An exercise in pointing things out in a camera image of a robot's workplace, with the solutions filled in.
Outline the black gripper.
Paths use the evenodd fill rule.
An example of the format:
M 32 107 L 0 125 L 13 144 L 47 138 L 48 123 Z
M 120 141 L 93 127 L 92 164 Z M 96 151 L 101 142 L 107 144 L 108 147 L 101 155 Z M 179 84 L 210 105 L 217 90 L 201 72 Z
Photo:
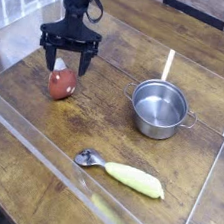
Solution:
M 56 61 L 56 50 L 69 50 L 81 53 L 78 75 L 84 76 L 93 54 L 97 53 L 102 36 L 89 29 L 83 22 L 74 23 L 63 19 L 40 26 L 42 35 L 40 45 L 46 49 L 46 64 L 52 71 Z

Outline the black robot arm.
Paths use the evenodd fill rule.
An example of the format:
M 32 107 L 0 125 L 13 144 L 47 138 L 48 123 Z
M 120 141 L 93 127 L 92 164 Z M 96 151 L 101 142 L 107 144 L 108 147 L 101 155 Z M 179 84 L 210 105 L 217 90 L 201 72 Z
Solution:
M 98 45 L 102 36 L 89 29 L 82 20 L 86 15 L 89 22 L 95 24 L 102 19 L 102 16 L 96 19 L 89 16 L 88 6 L 92 0 L 63 1 L 66 10 L 64 19 L 40 25 L 42 31 L 40 45 L 46 51 L 46 64 L 49 71 L 55 67 L 58 49 L 79 52 L 81 56 L 78 75 L 84 76 L 91 59 L 98 53 Z M 94 1 L 103 11 L 102 3 L 99 0 Z

